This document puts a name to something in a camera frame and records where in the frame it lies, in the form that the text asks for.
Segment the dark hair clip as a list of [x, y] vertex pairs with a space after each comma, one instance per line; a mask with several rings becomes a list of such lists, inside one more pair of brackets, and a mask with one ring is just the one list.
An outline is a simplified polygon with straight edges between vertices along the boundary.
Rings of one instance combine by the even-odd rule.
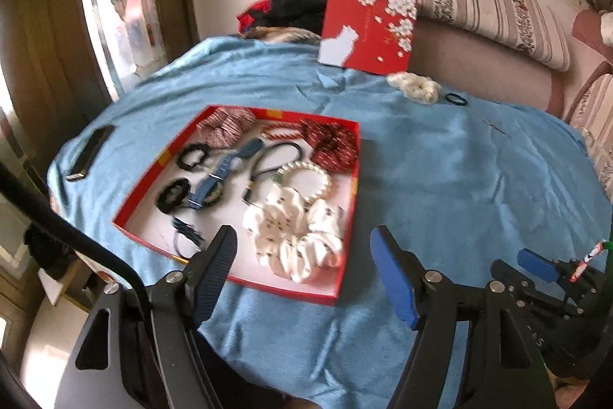
[[[189, 261], [193, 254], [200, 252], [206, 247], [206, 240], [193, 225], [184, 222], [178, 217], [172, 217], [171, 226], [175, 229], [174, 249], [179, 258]], [[185, 255], [183, 253], [179, 242], [181, 238], [189, 241], [194, 248], [190, 255]]]

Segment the white patterned scrunchie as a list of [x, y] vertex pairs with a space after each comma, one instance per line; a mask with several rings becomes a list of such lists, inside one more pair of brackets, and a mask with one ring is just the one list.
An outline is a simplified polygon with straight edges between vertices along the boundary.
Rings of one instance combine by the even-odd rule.
[[264, 204], [250, 205], [243, 228], [258, 264], [294, 283], [309, 283], [341, 266], [344, 211], [318, 199], [311, 205], [293, 188], [273, 186]]

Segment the red tray box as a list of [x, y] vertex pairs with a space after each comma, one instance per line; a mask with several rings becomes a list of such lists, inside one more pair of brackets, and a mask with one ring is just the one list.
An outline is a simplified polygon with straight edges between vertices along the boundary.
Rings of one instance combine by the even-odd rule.
[[[113, 218], [113, 225], [121, 233], [146, 248], [148, 256], [153, 254], [162, 256], [165, 264], [186, 265], [187, 260], [175, 252], [175, 229], [171, 226], [171, 215], [159, 211], [155, 207], [155, 200], [165, 185], [179, 177], [180, 169], [175, 165], [175, 160], [183, 147], [197, 138], [197, 125], [210, 117], [218, 108], [217, 105], [204, 108], [191, 119], [191, 122], [188, 122], [173, 141], [166, 144]], [[217, 204], [198, 211], [182, 212], [179, 218], [193, 225], [208, 242], [224, 224], [236, 230], [237, 255], [228, 277], [232, 283], [293, 300], [333, 305], [341, 293], [346, 256], [340, 259], [338, 268], [322, 269], [309, 283], [294, 283], [258, 264], [256, 247], [248, 241], [247, 231], [242, 226], [247, 208], [247, 204], [242, 201], [242, 189], [246, 184], [245, 170], [232, 174], [226, 178], [223, 193]], [[345, 250], [350, 248], [357, 189], [359, 189], [359, 164], [355, 164], [352, 172], [334, 173], [331, 176], [331, 191], [327, 200], [343, 210], [340, 228]]]

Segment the pink striped scrunchie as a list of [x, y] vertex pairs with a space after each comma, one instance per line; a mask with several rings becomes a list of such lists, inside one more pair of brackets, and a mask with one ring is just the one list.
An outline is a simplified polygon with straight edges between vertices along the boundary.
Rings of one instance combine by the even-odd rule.
[[217, 108], [197, 125], [200, 139], [212, 148], [229, 149], [249, 131], [256, 117], [244, 107]]

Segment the dark red dotted scrunchie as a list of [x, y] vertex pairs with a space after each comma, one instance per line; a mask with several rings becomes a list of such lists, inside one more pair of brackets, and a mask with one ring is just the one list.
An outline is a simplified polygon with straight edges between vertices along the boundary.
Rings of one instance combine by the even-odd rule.
[[355, 135], [339, 123], [305, 119], [301, 135], [312, 148], [310, 161], [330, 172], [351, 171], [359, 154]]

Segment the light blue cloth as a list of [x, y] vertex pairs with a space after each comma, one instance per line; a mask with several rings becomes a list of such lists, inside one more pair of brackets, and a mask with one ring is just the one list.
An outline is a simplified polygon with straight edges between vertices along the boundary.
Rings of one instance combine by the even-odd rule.
[[[388, 226], [399, 245], [456, 283], [484, 286], [494, 260], [521, 248], [579, 258], [611, 230], [612, 207], [581, 135], [539, 110], [474, 97], [421, 106], [380, 76], [320, 66], [317, 49], [212, 37], [95, 119], [115, 130], [81, 182], [64, 177], [86, 143], [52, 161], [61, 215], [145, 283], [175, 268], [112, 226], [124, 199], [197, 113], [254, 106], [341, 117], [362, 129], [361, 173], [342, 293], [316, 305], [230, 283], [200, 332], [248, 381], [324, 408], [382, 408], [413, 333], [395, 316], [369, 248]], [[511, 138], [486, 126], [488, 119]]]

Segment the thin hair pin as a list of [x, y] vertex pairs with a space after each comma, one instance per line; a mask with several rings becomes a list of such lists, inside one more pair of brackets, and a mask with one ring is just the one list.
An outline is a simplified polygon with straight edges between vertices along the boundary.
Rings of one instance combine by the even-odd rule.
[[486, 126], [489, 126], [491, 129], [493, 129], [494, 131], [502, 134], [503, 136], [507, 137], [507, 138], [511, 138], [511, 136], [506, 133], [505, 131], [503, 131], [499, 126], [497, 126], [495, 123], [491, 122], [488, 119], [483, 119], [482, 122], [485, 123]]

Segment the striped pillow right side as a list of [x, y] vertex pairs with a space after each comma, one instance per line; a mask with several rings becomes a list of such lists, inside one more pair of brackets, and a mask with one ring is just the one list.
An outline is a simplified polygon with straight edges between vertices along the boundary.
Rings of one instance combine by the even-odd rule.
[[569, 124], [584, 138], [594, 172], [609, 199], [613, 183], [612, 102], [612, 75], [601, 75], [582, 92], [569, 118]]

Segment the black phone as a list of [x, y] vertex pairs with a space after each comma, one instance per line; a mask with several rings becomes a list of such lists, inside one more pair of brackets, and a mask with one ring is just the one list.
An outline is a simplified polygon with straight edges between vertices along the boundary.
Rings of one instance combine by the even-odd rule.
[[86, 178], [89, 174], [89, 170], [92, 168], [95, 158], [98, 157], [102, 146], [114, 130], [115, 126], [110, 123], [92, 132], [92, 135], [89, 136], [89, 140], [85, 143], [85, 147], [82, 148], [82, 151], [80, 151], [70, 171], [67, 172], [64, 177], [68, 182], [78, 182]]

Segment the cream scrunchie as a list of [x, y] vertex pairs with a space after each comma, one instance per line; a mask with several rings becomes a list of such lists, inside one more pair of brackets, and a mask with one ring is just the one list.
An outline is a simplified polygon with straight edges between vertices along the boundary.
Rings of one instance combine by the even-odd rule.
[[385, 79], [388, 85], [399, 89], [407, 99], [422, 105], [436, 103], [442, 90], [442, 86], [435, 80], [413, 72], [394, 72]]

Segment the red floral box lid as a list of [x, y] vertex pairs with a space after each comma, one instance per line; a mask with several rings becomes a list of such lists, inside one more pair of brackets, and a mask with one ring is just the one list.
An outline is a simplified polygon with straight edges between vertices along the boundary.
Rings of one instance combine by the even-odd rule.
[[379, 76], [404, 72], [417, 19], [416, 0], [327, 0], [318, 62]]

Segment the dark clothes pile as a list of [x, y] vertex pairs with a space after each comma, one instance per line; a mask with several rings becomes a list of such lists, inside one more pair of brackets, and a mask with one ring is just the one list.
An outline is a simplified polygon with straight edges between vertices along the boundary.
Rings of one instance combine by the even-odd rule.
[[327, 0], [261, 0], [237, 16], [238, 34], [267, 44], [321, 41]]

